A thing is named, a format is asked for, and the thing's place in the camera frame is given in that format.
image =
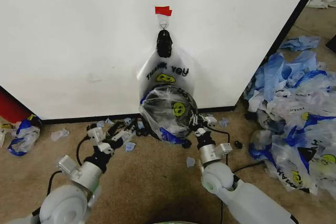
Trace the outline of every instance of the yellow smiley face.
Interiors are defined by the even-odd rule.
[[[182,102],[175,102],[173,106],[173,114],[176,116],[181,116],[185,112],[185,106]]]
[[[322,155],[323,160],[325,161],[326,164],[335,164],[336,163],[336,158],[334,155],[331,154],[324,154]]]
[[[302,183],[302,179],[301,179],[301,176],[300,176],[299,172],[297,170],[292,170],[292,173],[293,173],[293,179],[294,179],[294,181],[297,184]]]
[[[302,114],[301,118],[306,121],[306,120],[308,120],[308,116],[309,116],[309,114],[308,114],[308,112],[306,112],[306,113]]]
[[[156,81],[158,82],[175,82],[175,78],[168,76],[164,73],[161,73],[158,75],[158,77],[156,78]]]

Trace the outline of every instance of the small black object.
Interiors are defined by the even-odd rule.
[[[243,144],[240,141],[235,141],[235,147],[237,147],[238,149],[242,149]]]
[[[94,129],[94,128],[97,128],[97,124],[96,124],[96,123],[91,123],[90,125],[88,125],[88,126],[86,127],[86,130],[88,131],[88,130],[90,130],[90,129]]]
[[[182,144],[182,147],[185,148],[185,149],[188,149],[188,148],[190,148],[190,146],[191,146],[191,141],[188,140],[188,139],[185,139],[185,142],[184,142],[184,144]]]
[[[137,129],[135,133],[137,136],[148,136],[146,129]]]
[[[172,39],[167,30],[161,30],[157,36],[156,50],[160,57],[169,58],[172,55]]]

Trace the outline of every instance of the pile of plastic bags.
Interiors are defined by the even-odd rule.
[[[292,62],[278,52],[248,87],[244,98],[264,129],[251,137],[251,156],[288,190],[321,188],[336,199],[336,73],[312,51]]]

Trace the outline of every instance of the white plastic bag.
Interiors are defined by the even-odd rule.
[[[140,100],[159,85],[174,85],[189,94],[194,92],[195,66],[193,59],[181,48],[172,45],[171,56],[160,57],[155,51],[138,71]]]

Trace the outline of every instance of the transparent plastic bag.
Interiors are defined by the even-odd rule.
[[[181,88],[162,86],[146,96],[139,111],[160,140],[178,143],[176,138],[190,134],[189,124],[197,114],[197,106],[192,96]]]

